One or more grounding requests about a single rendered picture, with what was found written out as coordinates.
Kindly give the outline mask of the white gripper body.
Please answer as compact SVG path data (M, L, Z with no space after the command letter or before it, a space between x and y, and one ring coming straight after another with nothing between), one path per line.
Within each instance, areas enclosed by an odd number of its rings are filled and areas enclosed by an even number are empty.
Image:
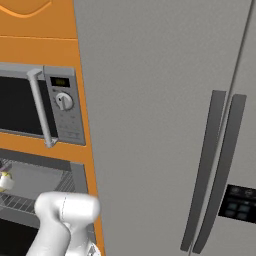
M9 173L3 173L0 176L0 192L11 190L14 186L14 180Z

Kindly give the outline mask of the dark built-in oven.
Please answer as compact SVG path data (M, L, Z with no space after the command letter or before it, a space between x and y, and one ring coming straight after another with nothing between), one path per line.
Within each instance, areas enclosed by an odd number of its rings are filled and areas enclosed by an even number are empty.
M0 149L0 169L4 167L15 181L30 185L37 178L52 178L69 172L75 185L74 192L87 193L84 166L53 158L33 156ZM0 206L0 231L7 237L0 242L0 256L25 256L32 239L39 229L39 220L34 214Z

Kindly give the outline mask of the silver microwave oven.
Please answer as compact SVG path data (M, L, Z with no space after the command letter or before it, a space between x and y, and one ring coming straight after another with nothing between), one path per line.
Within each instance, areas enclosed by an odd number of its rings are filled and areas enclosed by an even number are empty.
M84 145L86 141L75 69L72 67L40 66L43 67L42 72L51 97L58 141ZM61 111L57 105L55 97L61 92L67 93L72 97L73 107L70 110Z

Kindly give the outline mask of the black glass microwave door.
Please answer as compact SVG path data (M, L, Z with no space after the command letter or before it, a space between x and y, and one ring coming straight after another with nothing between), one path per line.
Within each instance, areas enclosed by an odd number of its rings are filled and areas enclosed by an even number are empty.
M43 137L27 72L43 71L40 65L0 62L0 131L17 135ZM44 73L38 76L43 106L53 138L58 137L50 93Z

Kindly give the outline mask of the silver microwave knob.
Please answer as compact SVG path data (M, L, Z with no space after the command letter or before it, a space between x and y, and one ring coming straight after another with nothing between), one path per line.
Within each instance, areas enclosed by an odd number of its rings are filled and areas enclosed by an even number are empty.
M64 93L64 92L58 93L55 99L61 111L67 111L73 107L73 99L67 93Z

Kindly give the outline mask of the orange tall cabinet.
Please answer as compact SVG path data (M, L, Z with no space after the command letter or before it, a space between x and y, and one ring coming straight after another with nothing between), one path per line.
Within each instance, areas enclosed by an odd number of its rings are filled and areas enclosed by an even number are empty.
M58 141L52 148L47 148L42 138L0 131L0 149L80 163L85 170L87 193L94 195L97 192L97 185L76 14L75 24L77 37L73 39L0 35L0 62L74 68L86 143L77 145ZM6 237L7 232L0 231L0 242Z

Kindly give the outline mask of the grey fridge door with panel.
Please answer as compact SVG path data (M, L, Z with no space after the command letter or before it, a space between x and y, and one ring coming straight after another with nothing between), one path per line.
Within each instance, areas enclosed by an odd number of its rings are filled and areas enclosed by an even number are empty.
M228 97L228 113L221 131L221 141L212 175L213 182L231 101L235 94L246 95L247 98L221 204L204 249L200 254L193 253L192 249L203 223L212 184L189 256L256 256L256 0L252 0Z

